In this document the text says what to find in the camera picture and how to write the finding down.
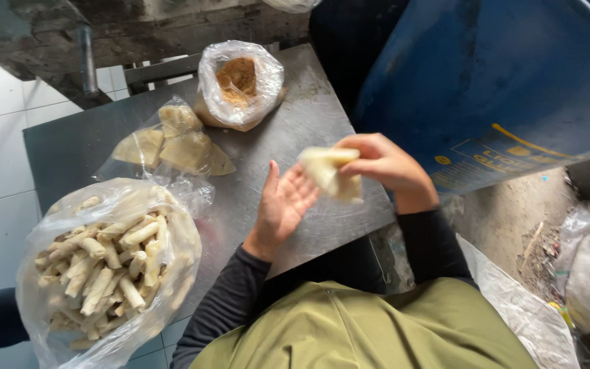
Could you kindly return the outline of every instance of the green apron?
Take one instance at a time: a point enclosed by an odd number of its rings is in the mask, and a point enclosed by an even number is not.
[[[439,278],[396,296],[307,282],[209,343],[191,368],[537,368],[479,291]]]

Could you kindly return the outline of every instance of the left hand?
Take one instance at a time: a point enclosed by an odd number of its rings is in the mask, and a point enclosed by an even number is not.
[[[295,231],[317,198],[318,189],[306,178],[300,164],[293,165],[279,178],[279,166],[270,160],[256,223],[242,248],[259,259],[272,262],[277,247]]]

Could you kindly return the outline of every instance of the stainless steel table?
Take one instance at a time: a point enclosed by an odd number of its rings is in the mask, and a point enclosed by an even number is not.
[[[237,171],[209,177],[216,187],[214,205],[197,220],[204,244],[197,280],[175,320],[195,310],[204,293],[256,219],[267,164],[274,159],[285,172],[306,147],[329,147],[354,133],[310,45],[278,52],[283,64],[286,100],[256,128],[243,133],[209,128],[208,133],[234,160]],[[113,104],[86,110],[24,130],[27,153],[43,212],[56,200],[92,183],[89,178],[120,139],[133,132],[172,94],[194,103],[197,79],[186,80]],[[269,276],[365,236],[395,221],[383,189],[364,179],[364,204],[320,199],[279,250]]]

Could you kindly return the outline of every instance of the blue plastic drum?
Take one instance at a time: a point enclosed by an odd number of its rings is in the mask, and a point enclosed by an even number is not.
[[[590,158],[590,3],[412,0],[353,122],[444,196]]]

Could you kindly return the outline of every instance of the metal pipe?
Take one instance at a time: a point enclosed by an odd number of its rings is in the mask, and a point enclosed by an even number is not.
[[[97,97],[97,73],[94,68],[93,58],[93,29],[88,24],[79,24],[77,27],[77,42],[81,55],[81,80],[83,92],[86,97]]]

